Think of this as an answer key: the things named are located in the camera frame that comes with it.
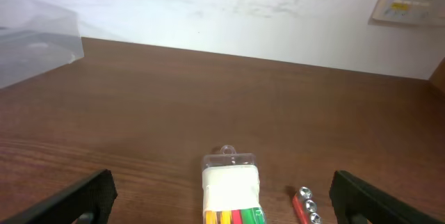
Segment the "orange socket bit holder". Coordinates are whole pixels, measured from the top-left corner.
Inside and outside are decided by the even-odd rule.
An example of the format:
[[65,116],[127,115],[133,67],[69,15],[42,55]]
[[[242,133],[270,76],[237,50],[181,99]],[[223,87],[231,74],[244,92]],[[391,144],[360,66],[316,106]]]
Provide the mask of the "orange socket bit holder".
[[300,224],[322,224],[317,213],[317,204],[312,200],[312,191],[306,186],[300,187],[292,197],[292,204]]

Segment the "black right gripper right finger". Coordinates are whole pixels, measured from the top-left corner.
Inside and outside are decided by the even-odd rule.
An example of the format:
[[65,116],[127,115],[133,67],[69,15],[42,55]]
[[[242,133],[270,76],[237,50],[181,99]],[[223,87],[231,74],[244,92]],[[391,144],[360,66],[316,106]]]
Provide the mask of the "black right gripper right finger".
[[345,170],[334,172],[330,199],[338,224],[444,224]]

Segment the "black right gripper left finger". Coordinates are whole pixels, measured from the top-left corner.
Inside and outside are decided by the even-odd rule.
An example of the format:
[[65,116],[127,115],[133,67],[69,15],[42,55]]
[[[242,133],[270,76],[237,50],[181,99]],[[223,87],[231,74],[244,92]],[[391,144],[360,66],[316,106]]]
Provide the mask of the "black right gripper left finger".
[[2,223],[107,224],[117,196],[111,171],[98,170]]

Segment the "marker pack clear case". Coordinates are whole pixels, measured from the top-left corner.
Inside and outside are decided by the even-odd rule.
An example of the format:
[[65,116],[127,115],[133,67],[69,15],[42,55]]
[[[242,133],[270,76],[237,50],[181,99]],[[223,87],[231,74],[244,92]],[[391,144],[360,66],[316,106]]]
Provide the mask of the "marker pack clear case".
[[256,157],[224,145],[202,160],[204,224],[266,224]]

